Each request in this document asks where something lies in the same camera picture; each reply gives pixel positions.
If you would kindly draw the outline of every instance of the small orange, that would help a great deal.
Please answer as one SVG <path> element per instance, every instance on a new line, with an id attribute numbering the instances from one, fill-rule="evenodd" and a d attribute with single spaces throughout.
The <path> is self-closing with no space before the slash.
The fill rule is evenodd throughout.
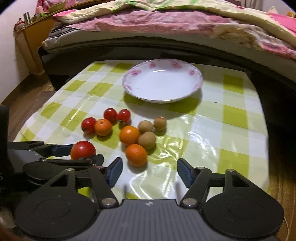
<path id="1" fill-rule="evenodd" d="M 99 119 L 94 125 L 94 130 L 98 136 L 104 137 L 111 133 L 112 124 L 106 119 Z"/>
<path id="2" fill-rule="evenodd" d="M 126 158 L 133 167 L 143 166 L 147 162 L 147 152 L 138 144 L 131 144 L 126 148 Z"/>
<path id="3" fill-rule="evenodd" d="M 125 126 L 119 134 L 119 140 L 122 144 L 129 146 L 131 144 L 136 144 L 140 135 L 141 133 L 136 127 Z"/>

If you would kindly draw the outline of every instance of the plate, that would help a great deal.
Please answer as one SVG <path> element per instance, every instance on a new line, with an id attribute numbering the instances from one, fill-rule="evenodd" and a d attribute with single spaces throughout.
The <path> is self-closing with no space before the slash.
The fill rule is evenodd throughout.
<path id="1" fill-rule="evenodd" d="M 200 70 L 176 59 L 155 59 L 128 70 L 122 79 L 124 90 L 150 103 L 172 103 L 198 91 L 203 82 Z"/>

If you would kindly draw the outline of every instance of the circular base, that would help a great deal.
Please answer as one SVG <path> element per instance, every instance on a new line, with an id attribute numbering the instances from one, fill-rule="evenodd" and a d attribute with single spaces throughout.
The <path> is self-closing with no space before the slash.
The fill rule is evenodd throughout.
<path id="1" fill-rule="evenodd" d="M 281 205 L 266 195 L 244 192 L 218 194 L 203 208 L 205 220 L 218 232 L 238 239 L 259 239 L 274 235 L 281 227 Z"/>
<path id="2" fill-rule="evenodd" d="M 67 239 L 89 227 L 96 216 L 94 203 L 85 196 L 28 196 L 15 211 L 18 228 L 34 239 Z"/>

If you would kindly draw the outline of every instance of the pink floral plate rim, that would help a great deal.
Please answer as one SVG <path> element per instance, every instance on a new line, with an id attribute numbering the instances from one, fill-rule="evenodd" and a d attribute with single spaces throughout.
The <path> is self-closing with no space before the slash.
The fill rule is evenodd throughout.
<path id="1" fill-rule="evenodd" d="M 133 77 L 138 76 L 141 73 L 141 70 L 137 70 L 136 68 L 138 68 L 142 65 L 145 65 L 149 62 L 151 62 L 151 64 L 149 65 L 149 68 L 151 68 L 151 69 L 154 68 L 156 66 L 156 64 L 154 63 L 155 61 L 171 61 L 172 62 L 171 66 L 174 68 L 178 68 L 178 69 L 180 69 L 180 65 L 179 65 L 180 63 L 182 63 L 184 65 L 190 65 L 192 67 L 192 70 L 196 71 L 196 73 L 194 72 L 194 74 L 196 74 L 198 76 L 199 80 L 194 85 L 194 88 L 192 89 L 192 91 L 188 95 L 183 96 L 178 99 L 168 99 L 168 100 L 157 100 L 156 101 L 156 100 L 151 100 L 151 99 L 143 99 L 139 96 L 134 95 L 132 93 L 133 90 L 132 90 L 131 86 L 129 86 L 126 83 L 128 75 L 131 74 Z M 192 74 L 192 70 L 189 70 L 189 73 L 188 73 L 191 76 L 194 75 L 194 74 Z M 132 68 L 130 68 L 128 71 L 125 72 L 125 74 L 122 77 L 122 87 L 124 88 L 125 92 L 127 92 L 129 95 L 131 95 L 137 99 L 141 99 L 141 100 L 144 100 L 147 102 L 161 102 L 161 103 L 163 103 L 163 102 L 179 101 L 179 100 L 185 99 L 185 98 L 191 96 L 192 94 L 194 94 L 196 91 L 198 91 L 202 87 L 202 84 L 203 84 L 203 76 L 202 76 L 201 71 L 196 66 L 194 66 L 188 62 L 185 62 L 183 60 L 172 59 L 172 58 L 158 58 L 158 59 L 153 59 L 153 60 L 148 60 L 148 61 L 142 62 L 142 63 L 137 64 L 137 65 L 133 66 Z"/>

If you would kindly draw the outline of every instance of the plastic tablecloth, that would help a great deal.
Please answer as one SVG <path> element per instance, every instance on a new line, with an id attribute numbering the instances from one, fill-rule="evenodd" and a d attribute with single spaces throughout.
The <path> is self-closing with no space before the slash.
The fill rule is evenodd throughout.
<path id="1" fill-rule="evenodd" d="M 41 140 L 46 144 L 73 144 L 88 140 L 104 166 L 123 159 L 123 172 L 112 189 L 116 197 L 139 199 L 175 198 L 187 191 L 177 174 L 178 158 L 193 167 L 225 173 L 232 168 L 263 190 L 268 189 L 267 128 L 255 87 L 244 72 L 194 64 L 203 74 L 202 88 L 175 103 L 152 104 L 124 92 L 123 74 L 144 60 L 94 62 L 58 90 L 24 124 L 15 141 Z M 119 141 L 119 126 L 107 137 L 85 135 L 86 117 L 103 118 L 107 108 L 128 109 L 132 125 L 155 117 L 167 119 L 167 131 L 157 136 L 156 148 L 148 151 L 148 165 L 128 165 Z M 222 192 L 211 188 L 209 196 Z"/>

